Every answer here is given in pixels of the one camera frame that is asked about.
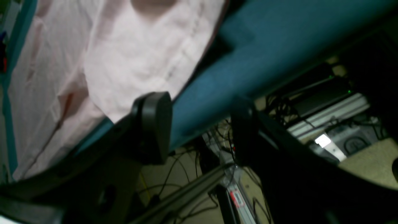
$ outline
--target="black cable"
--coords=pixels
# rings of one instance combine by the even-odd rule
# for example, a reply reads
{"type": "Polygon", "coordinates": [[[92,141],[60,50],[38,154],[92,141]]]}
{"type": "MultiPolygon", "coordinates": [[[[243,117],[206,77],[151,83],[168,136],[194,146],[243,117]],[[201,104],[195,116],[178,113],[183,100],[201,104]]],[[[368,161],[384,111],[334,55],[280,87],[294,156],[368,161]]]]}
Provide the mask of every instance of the black cable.
{"type": "Polygon", "coordinates": [[[170,168],[170,171],[169,171],[169,173],[167,174],[167,177],[166,177],[166,180],[164,181],[164,184],[163,184],[163,186],[162,186],[162,189],[160,190],[160,192],[159,192],[159,196],[161,195],[161,193],[163,192],[163,190],[164,190],[164,187],[165,187],[165,185],[166,185],[166,183],[167,183],[167,180],[169,179],[169,176],[170,176],[170,174],[171,174],[171,172],[172,172],[172,170],[173,170],[173,167],[174,167],[174,165],[177,163],[177,161],[178,161],[178,159],[181,157],[181,156],[183,156],[185,153],[182,153],[180,156],[178,156],[177,157],[177,159],[174,161],[174,163],[172,164],[172,167],[170,168]]]}
{"type": "Polygon", "coordinates": [[[348,138],[345,142],[344,142],[344,150],[347,152],[348,155],[351,155],[352,153],[350,151],[348,151],[347,149],[347,144],[349,141],[354,140],[354,139],[358,139],[359,141],[361,141],[362,143],[364,143],[365,147],[369,146],[369,144],[361,137],[358,136],[354,136],[351,138],[348,138]]]}
{"type": "Polygon", "coordinates": [[[382,140],[386,138],[386,136],[385,136],[384,133],[383,133],[383,130],[385,130],[385,129],[383,128],[383,126],[380,125],[380,135],[381,135],[381,139],[382,139],[382,140]]]}
{"type": "Polygon", "coordinates": [[[226,138],[225,138],[225,137],[221,134],[221,132],[219,131],[219,124],[216,125],[215,130],[216,130],[217,134],[219,134],[219,136],[220,136],[222,139],[226,140],[226,138]]]}
{"type": "Polygon", "coordinates": [[[381,140],[380,139],[380,137],[379,137],[379,135],[378,135],[378,133],[377,133],[377,130],[376,130],[376,127],[375,127],[375,124],[371,124],[371,126],[372,126],[372,128],[373,128],[373,131],[375,132],[375,135],[376,135],[376,138],[377,138],[377,140],[381,140]]]}
{"type": "Polygon", "coordinates": [[[309,124],[312,128],[316,128],[311,122],[307,121],[306,119],[303,120],[305,123],[309,124]]]}
{"type": "Polygon", "coordinates": [[[227,184],[226,188],[228,188],[231,185],[232,181],[234,180],[235,170],[236,170],[236,165],[234,165],[234,169],[232,170],[231,179],[229,180],[229,183],[227,184]]]}
{"type": "Polygon", "coordinates": [[[268,223],[271,224],[271,218],[269,216],[269,214],[265,211],[264,207],[260,204],[260,202],[258,201],[257,198],[253,197],[253,213],[254,215],[257,217],[256,214],[256,204],[258,204],[258,206],[260,206],[261,210],[263,211],[263,213],[265,214],[265,216],[267,217],[268,223]]]}
{"type": "Polygon", "coordinates": [[[182,154],[185,154],[185,153],[187,153],[187,152],[192,152],[192,151],[196,151],[196,149],[189,149],[189,150],[187,150],[187,151],[185,151],[185,152],[176,153],[176,154],[174,154],[174,155],[182,155],[182,154]]]}
{"type": "Polygon", "coordinates": [[[262,195],[263,195],[264,204],[265,204],[265,209],[267,210],[267,213],[268,213],[268,215],[269,215],[269,222],[268,222],[268,223],[271,224],[271,223],[272,223],[271,211],[269,210],[268,202],[267,202],[267,200],[265,199],[263,189],[261,189],[261,193],[262,193],[262,195]]]}
{"type": "Polygon", "coordinates": [[[178,160],[178,163],[181,165],[182,169],[183,169],[184,172],[185,172],[185,175],[187,176],[188,183],[190,183],[189,177],[188,177],[188,172],[187,172],[187,170],[185,169],[184,165],[183,165],[182,162],[179,160],[179,158],[176,159],[176,160],[178,160]]]}
{"type": "Polygon", "coordinates": [[[198,151],[196,151],[196,155],[195,155],[195,172],[196,172],[196,178],[198,178],[198,167],[197,167],[197,160],[199,158],[199,154],[198,151]]]}
{"type": "Polygon", "coordinates": [[[200,213],[203,213],[203,212],[206,212],[206,211],[209,211],[209,210],[218,208],[219,205],[218,205],[218,203],[214,200],[214,198],[213,198],[211,195],[209,195],[209,198],[205,198],[205,199],[201,200],[199,203],[197,203],[197,204],[190,210],[190,212],[188,213],[187,216],[181,218],[181,222],[180,222],[179,224],[183,223],[187,218],[190,218],[190,217],[199,215],[200,213]],[[197,211],[197,212],[194,212],[195,209],[197,209],[201,204],[203,204],[203,203],[204,203],[205,201],[207,201],[209,198],[210,198],[210,199],[213,201],[213,203],[215,204],[214,207],[208,207],[208,208],[201,209],[201,210],[199,210],[199,211],[197,211]]]}
{"type": "Polygon", "coordinates": [[[231,140],[231,137],[230,137],[230,131],[231,129],[229,129],[228,130],[228,143],[229,143],[229,148],[230,148],[230,153],[231,153],[231,155],[232,155],[232,160],[236,163],[236,159],[235,159],[235,154],[234,154],[234,150],[232,149],[233,147],[232,147],[232,140],[231,140]]]}
{"type": "Polygon", "coordinates": [[[329,125],[329,124],[322,124],[322,125],[319,125],[319,126],[313,128],[313,129],[311,129],[311,130],[308,130],[308,131],[305,131],[305,132],[299,134],[298,136],[296,136],[296,138],[300,138],[301,136],[304,136],[304,135],[306,135],[306,134],[308,134],[308,133],[311,133],[311,132],[313,132],[313,131],[315,131],[315,130],[318,130],[318,129],[321,129],[321,128],[327,128],[327,127],[330,127],[330,126],[331,126],[331,125],[329,125]]]}
{"type": "Polygon", "coordinates": [[[259,188],[263,189],[263,187],[261,186],[261,184],[256,180],[256,178],[252,177],[252,175],[246,170],[246,169],[242,169],[249,177],[250,179],[253,181],[253,183],[255,183],[259,188]]]}
{"type": "Polygon", "coordinates": [[[261,180],[260,181],[257,180],[254,171],[250,167],[248,167],[248,171],[252,175],[252,177],[257,181],[257,183],[260,184],[261,180]]]}
{"type": "Polygon", "coordinates": [[[207,135],[207,138],[209,139],[209,144],[206,144],[206,145],[209,145],[208,147],[210,147],[211,146],[211,135],[208,132],[206,132],[206,135],[207,135]]]}
{"type": "MultiPolygon", "coordinates": [[[[141,194],[141,193],[144,193],[145,191],[150,190],[152,188],[157,188],[157,187],[162,187],[162,186],[163,186],[163,184],[153,185],[153,186],[150,186],[150,187],[148,187],[148,188],[146,188],[144,190],[139,191],[138,193],[141,194]]],[[[177,185],[177,184],[166,184],[166,186],[182,188],[182,186],[177,185]]]]}

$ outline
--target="black bar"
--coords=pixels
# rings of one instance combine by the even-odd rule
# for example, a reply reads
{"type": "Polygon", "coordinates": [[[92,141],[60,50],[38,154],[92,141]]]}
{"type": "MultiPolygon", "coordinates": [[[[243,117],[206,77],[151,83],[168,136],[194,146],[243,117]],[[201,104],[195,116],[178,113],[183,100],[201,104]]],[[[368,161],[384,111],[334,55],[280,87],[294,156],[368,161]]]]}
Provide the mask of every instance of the black bar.
{"type": "Polygon", "coordinates": [[[161,224],[174,219],[184,208],[213,189],[225,176],[225,169],[231,164],[223,164],[189,183],[179,191],[160,201],[159,204],[136,218],[130,224],[161,224]]]}
{"type": "Polygon", "coordinates": [[[228,190],[221,185],[218,185],[216,187],[216,194],[224,223],[240,224],[238,210],[236,209],[228,190]]]}

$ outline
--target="wire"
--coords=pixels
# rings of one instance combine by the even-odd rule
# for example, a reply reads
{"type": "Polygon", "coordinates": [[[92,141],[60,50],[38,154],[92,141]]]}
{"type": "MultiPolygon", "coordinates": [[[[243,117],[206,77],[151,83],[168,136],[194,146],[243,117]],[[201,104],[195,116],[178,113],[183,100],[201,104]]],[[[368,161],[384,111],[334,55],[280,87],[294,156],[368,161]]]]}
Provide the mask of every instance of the wire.
{"type": "Polygon", "coordinates": [[[224,141],[222,142],[222,144],[223,144],[223,146],[226,148],[226,146],[225,146],[225,139],[224,139],[224,141]]]}
{"type": "Polygon", "coordinates": [[[198,151],[196,151],[196,155],[195,155],[195,172],[196,172],[196,178],[198,178],[198,167],[197,167],[197,160],[199,158],[199,154],[198,151]]]}
{"type": "Polygon", "coordinates": [[[159,196],[161,195],[161,193],[162,193],[163,190],[164,190],[164,187],[166,186],[167,180],[169,179],[169,176],[170,176],[170,174],[171,174],[171,172],[172,172],[172,170],[173,170],[173,167],[176,165],[178,159],[179,159],[181,156],[183,156],[184,154],[185,154],[185,153],[182,153],[181,155],[179,155],[179,156],[177,157],[177,159],[174,161],[174,163],[172,164],[172,167],[170,168],[170,171],[169,171],[169,173],[167,174],[167,177],[166,177],[166,180],[164,181],[164,184],[163,184],[163,186],[162,186],[162,189],[161,189],[160,192],[159,192],[159,196]]]}
{"type": "Polygon", "coordinates": [[[263,112],[284,127],[289,125],[292,115],[296,115],[294,119],[299,117],[297,110],[291,106],[291,101],[288,97],[267,96],[263,112]]]}
{"type": "Polygon", "coordinates": [[[255,185],[257,185],[261,189],[263,188],[261,184],[256,180],[256,178],[254,178],[246,169],[242,170],[250,177],[250,179],[253,181],[253,183],[255,183],[255,185]]]}
{"type": "Polygon", "coordinates": [[[182,169],[183,169],[184,172],[185,172],[185,175],[187,176],[188,183],[190,183],[189,177],[188,177],[188,173],[187,173],[187,170],[185,169],[184,165],[183,165],[182,162],[179,160],[179,158],[176,159],[176,160],[178,160],[178,163],[181,165],[182,169]]]}
{"type": "Polygon", "coordinates": [[[190,217],[199,215],[200,213],[203,213],[203,212],[206,212],[206,211],[209,211],[209,210],[212,210],[212,209],[216,209],[216,208],[218,208],[218,207],[219,207],[218,203],[214,200],[214,198],[213,198],[211,195],[209,195],[208,198],[205,198],[205,199],[201,200],[199,203],[197,203],[197,204],[189,211],[189,213],[188,213],[187,216],[185,216],[185,217],[183,217],[183,218],[180,218],[180,219],[181,219],[181,222],[180,222],[179,224],[183,223],[187,218],[190,218],[190,217]],[[203,203],[204,203],[205,201],[207,201],[208,199],[211,199],[211,200],[213,201],[213,203],[214,203],[214,206],[213,206],[213,207],[204,208],[204,209],[201,209],[201,210],[199,210],[199,211],[197,211],[197,212],[194,212],[195,209],[197,209],[201,204],[203,204],[203,203]]]}
{"type": "Polygon", "coordinates": [[[309,124],[312,128],[316,128],[311,122],[307,121],[306,119],[303,120],[305,123],[309,124]]]}
{"type": "Polygon", "coordinates": [[[236,165],[234,165],[234,169],[232,170],[231,179],[229,180],[229,183],[227,184],[226,188],[228,188],[231,185],[232,181],[234,180],[235,170],[236,170],[236,165]]]}
{"type": "Polygon", "coordinates": [[[150,200],[150,193],[148,191],[148,186],[146,185],[144,176],[142,175],[141,171],[140,171],[140,179],[141,179],[142,184],[144,185],[144,188],[146,190],[146,194],[148,195],[148,199],[150,200]]]}
{"type": "Polygon", "coordinates": [[[347,152],[348,155],[352,155],[352,153],[355,153],[356,151],[358,151],[358,148],[357,148],[356,146],[355,146],[355,150],[356,150],[356,151],[350,152],[350,151],[347,149],[347,144],[348,144],[348,142],[349,142],[349,141],[352,141],[352,140],[354,140],[354,139],[358,139],[359,141],[361,141],[361,142],[364,144],[364,148],[367,147],[367,146],[369,146],[369,144],[368,144],[363,138],[361,138],[361,137],[354,136],[354,137],[348,138],[348,139],[344,142],[344,150],[347,152]]]}
{"type": "Polygon", "coordinates": [[[375,135],[376,135],[376,137],[377,137],[377,140],[381,140],[381,138],[379,137],[379,135],[378,135],[378,133],[377,133],[377,130],[376,130],[376,127],[375,127],[375,124],[371,124],[371,126],[372,126],[372,128],[373,128],[373,131],[375,132],[375,135]]]}
{"type": "Polygon", "coordinates": [[[260,182],[261,182],[261,181],[257,180],[256,174],[254,173],[254,171],[253,171],[250,167],[248,167],[248,171],[250,172],[250,174],[252,175],[252,177],[257,181],[257,183],[260,183],[260,182]]]}
{"type": "Polygon", "coordinates": [[[301,136],[304,136],[304,135],[306,135],[306,134],[308,134],[308,133],[311,133],[311,132],[313,132],[313,131],[315,131],[315,130],[318,130],[318,129],[321,129],[321,128],[327,128],[327,127],[330,127],[330,126],[331,126],[331,125],[329,125],[329,124],[322,124],[322,125],[319,125],[319,126],[313,128],[313,129],[310,129],[310,130],[308,130],[308,131],[305,131],[305,132],[303,132],[303,133],[297,135],[296,138],[300,138],[301,136]]]}
{"type": "Polygon", "coordinates": [[[235,159],[235,154],[234,154],[234,150],[232,149],[233,147],[232,147],[232,140],[231,140],[231,137],[230,137],[230,132],[228,131],[228,143],[229,143],[229,148],[230,148],[230,153],[231,153],[231,155],[232,155],[232,160],[234,161],[234,163],[237,163],[236,162],[236,159],[235,159]]]}
{"type": "Polygon", "coordinates": [[[256,213],[256,204],[258,204],[258,206],[260,206],[261,210],[263,211],[263,213],[265,214],[265,216],[267,217],[268,223],[271,224],[271,218],[269,216],[269,214],[265,211],[264,207],[260,204],[260,202],[258,201],[257,198],[253,197],[253,213],[254,215],[257,217],[257,213],[256,213]]]}
{"type": "Polygon", "coordinates": [[[219,136],[220,136],[222,139],[226,140],[226,138],[225,138],[225,137],[221,134],[221,132],[219,131],[219,124],[216,124],[215,131],[217,132],[217,134],[219,134],[219,136]]]}
{"type": "MultiPolygon", "coordinates": [[[[178,187],[180,189],[182,188],[182,186],[177,185],[177,184],[166,184],[166,186],[168,186],[168,187],[178,187]]],[[[150,190],[150,189],[153,189],[153,188],[157,188],[157,187],[163,187],[163,184],[157,184],[157,185],[150,186],[150,187],[148,187],[148,188],[146,188],[146,189],[144,189],[142,191],[139,191],[138,193],[142,194],[142,193],[144,193],[147,190],[150,190]]]]}
{"type": "Polygon", "coordinates": [[[187,153],[187,152],[192,152],[192,151],[196,151],[196,149],[190,149],[190,150],[187,150],[187,151],[185,151],[185,152],[176,153],[176,154],[174,154],[173,156],[175,156],[175,155],[182,155],[182,154],[185,154],[185,153],[187,153]]]}

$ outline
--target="cable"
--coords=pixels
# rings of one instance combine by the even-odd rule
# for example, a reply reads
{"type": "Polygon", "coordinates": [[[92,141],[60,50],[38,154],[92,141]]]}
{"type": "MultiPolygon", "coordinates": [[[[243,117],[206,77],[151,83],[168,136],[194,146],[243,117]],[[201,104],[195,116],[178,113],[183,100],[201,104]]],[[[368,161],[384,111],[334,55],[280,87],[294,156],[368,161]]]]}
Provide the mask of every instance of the cable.
{"type": "Polygon", "coordinates": [[[321,129],[321,128],[327,128],[327,127],[330,127],[330,126],[331,126],[331,125],[329,125],[329,124],[327,124],[327,123],[326,123],[326,124],[319,125],[319,126],[313,128],[313,129],[310,129],[310,130],[308,130],[308,131],[305,131],[305,132],[303,132],[303,133],[297,135],[296,138],[300,138],[301,136],[304,136],[304,135],[306,135],[306,134],[308,134],[308,133],[311,133],[311,132],[313,132],[313,131],[315,131],[315,130],[318,130],[318,129],[321,129]]]}
{"type": "Polygon", "coordinates": [[[206,132],[206,135],[207,135],[207,138],[209,139],[209,143],[206,145],[208,145],[207,147],[210,147],[211,146],[211,135],[208,132],[206,132]]]}
{"type": "Polygon", "coordinates": [[[234,165],[234,169],[232,170],[231,179],[229,180],[229,183],[227,184],[226,188],[228,188],[229,185],[231,185],[232,181],[234,180],[235,170],[236,170],[236,165],[234,165]]]}
{"type": "Polygon", "coordinates": [[[201,200],[199,203],[197,203],[197,204],[189,211],[189,213],[188,213],[187,216],[185,216],[185,217],[183,217],[183,218],[180,218],[180,219],[181,219],[181,222],[180,222],[179,224],[183,223],[187,218],[190,218],[190,217],[199,215],[200,213],[203,213],[203,212],[206,212],[206,211],[209,211],[209,210],[212,210],[212,209],[216,209],[216,208],[218,208],[218,207],[219,207],[218,203],[214,200],[214,198],[213,198],[211,195],[209,195],[209,198],[205,198],[205,199],[201,200]],[[195,209],[197,209],[201,204],[203,204],[203,203],[204,203],[205,201],[207,201],[208,199],[211,199],[211,200],[213,201],[213,203],[215,204],[214,207],[208,207],[208,208],[201,209],[201,210],[199,210],[199,211],[197,211],[197,212],[194,212],[195,209]]]}
{"type": "Polygon", "coordinates": [[[352,153],[347,149],[347,144],[348,144],[349,141],[352,141],[352,140],[354,140],[354,139],[358,139],[359,141],[361,141],[361,142],[365,145],[365,147],[369,146],[369,144],[368,144],[363,138],[361,138],[361,137],[354,136],[354,137],[348,138],[348,139],[344,142],[344,150],[347,152],[348,155],[351,155],[352,153]]]}
{"type": "Polygon", "coordinates": [[[196,178],[198,178],[198,167],[197,167],[197,160],[199,158],[199,154],[198,151],[196,151],[196,155],[195,155],[195,172],[196,172],[196,178]]]}
{"type": "Polygon", "coordinates": [[[226,138],[225,138],[225,137],[221,134],[221,132],[219,131],[219,124],[216,124],[215,131],[217,132],[217,134],[219,134],[219,136],[220,136],[222,139],[226,140],[226,138]]]}
{"type": "Polygon", "coordinates": [[[257,217],[256,214],[256,204],[258,204],[258,206],[260,206],[261,210],[263,211],[263,213],[265,214],[265,216],[267,217],[268,223],[271,224],[271,218],[269,216],[269,214],[265,211],[265,209],[263,208],[263,206],[260,204],[260,202],[258,201],[257,198],[253,197],[253,213],[254,215],[257,217]]]}
{"type": "MultiPolygon", "coordinates": [[[[163,185],[164,185],[164,184],[153,185],[153,186],[150,186],[150,187],[148,187],[148,188],[146,188],[146,189],[144,189],[144,190],[142,190],[142,191],[139,191],[138,193],[139,193],[139,194],[142,194],[143,192],[145,192],[145,191],[147,191],[147,190],[150,190],[150,189],[152,189],[152,188],[163,187],[163,185]]],[[[182,186],[177,185],[177,184],[166,184],[166,186],[182,188],[182,186]]]]}
{"type": "Polygon", "coordinates": [[[303,120],[305,123],[309,124],[312,128],[316,128],[311,122],[307,121],[306,119],[303,120]]]}
{"type": "Polygon", "coordinates": [[[177,161],[178,161],[178,159],[181,157],[181,156],[183,156],[185,153],[182,153],[180,156],[178,156],[177,157],[177,159],[174,161],[174,163],[172,164],[172,167],[170,168],[170,171],[169,171],[169,173],[167,174],[167,177],[166,177],[166,180],[164,181],[164,184],[163,184],[163,186],[162,186],[162,189],[160,190],[160,192],[159,192],[159,196],[161,195],[161,193],[163,192],[163,190],[164,190],[164,187],[165,187],[165,185],[166,185],[166,183],[167,183],[167,180],[169,179],[169,176],[170,176],[170,174],[171,174],[171,172],[172,172],[172,170],[173,170],[173,167],[174,167],[174,165],[177,163],[177,161]]]}
{"type": "Polygon", "coordinates": [[[222,144],[223,144],[223,146],[226,148],[226,146],[225,146],[225,139],[224,139],[224,141],[222,142],[222,144]]]}
{"type": "Polygon", "coordinates": [[[268,213],[268,215],[269,215],[269,224],[271,224],[271,223],[272,223],[271,211],[269,210],[268,202],[267,202],[267,200],[265,199],[263,189],[261,189],[261,194],[263,195],[263,200],[264,200],[264,204],[265,204],[265,209],[267,210],[267,213],[268,213]]]}
{"type": "Polygon", "coordinates": [[[183,169],[184,172],[185,172],[185,175],[187,176],[188,183],[190,183],[189,177],[188,177],[188,173],[187,173],[187,170],[185,169],[184,165],[183,165],[182,162],[179,160],[179,158],[176,159],[176,160],[178,160],[178,163],[181,165],[182,169],[183,169]]]}
{"type": "Polygon", "coordinates": [[[231,155],[232,155],[232,160],[234,161],[234,163],[237,163],[236,162],[236,159],[235,159],[235,154],[234,154],[234,150],[232,149],[233,147],[232,147],[232,140],[231,140],[231,137],[230,137],[230,132],[228,131],[228,143],[229,143],[229,148],[230,148],[230,153],[231,153],[231,155]]]}
{"type": "Polygon", "coordinates": [[[256,174],[254,173],[254,171],[253,171],[250,167],[247,167],[247,168],[248,168],[249,173],[250,173],[250,174],[252,175],[252,177],[257,181],[257,183],[260,183],[261,180],[260,180],[260,181],[257,180],[256,174]]]}
{"type": "Polygon", "coordinates": [[[196,151],[196,149],[190,149],[190,150],[187,150],[187,151],[185,151],[185,152],[176,153],[176,154],[174,154],[174,155],[182,155],[182,154],[185,154],[185,153],[187,153],[187,152],[192,152],[192,151],[196,151]]]}
{"type": "Polygon", "coordinates": [[[375,127],[375,124],[371,124],[371,126],[372,126],[372,128],[373,128],[373,131],[375,132],[375,135],[376,135],[376,138],[377,138],[377,140],[381,140],[381,138],[379,137],[379,135],[378,135],[378,133],[377,133],[377,130],[376,130],[376,127],[375,127]]]}
{"type": "Polygon", "coordinates": [[[257,185],[259,188],[263,189],[261,184],[246,169],[242,169],[242,170],[250,177],[250,179],[253,181],[253,183],[255,183],[255,185],[257,185]]]}
{"type": "Polygon", "coordinates": [[[148,191],[148,186],[146,185],[144,176],[142,175],[141,171],[140,171],[140,179],[141,179],[142,184],[144,185],[144,188],[146,190],[146,194],[148,195],[148,199],[150,200],[150,193],[148,191]]]}

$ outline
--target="pink cloth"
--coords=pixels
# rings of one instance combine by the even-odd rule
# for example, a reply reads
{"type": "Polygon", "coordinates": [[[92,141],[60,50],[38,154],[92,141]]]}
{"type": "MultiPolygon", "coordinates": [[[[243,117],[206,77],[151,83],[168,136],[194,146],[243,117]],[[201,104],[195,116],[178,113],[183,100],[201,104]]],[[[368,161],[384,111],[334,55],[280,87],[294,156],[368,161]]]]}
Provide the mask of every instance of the pink cloth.
{"type": "Polygon", "coordinates": [[[146,92],[175,97],[224,0],[40,0],[8,89],[15,180],[55,164],[146,92]]]}

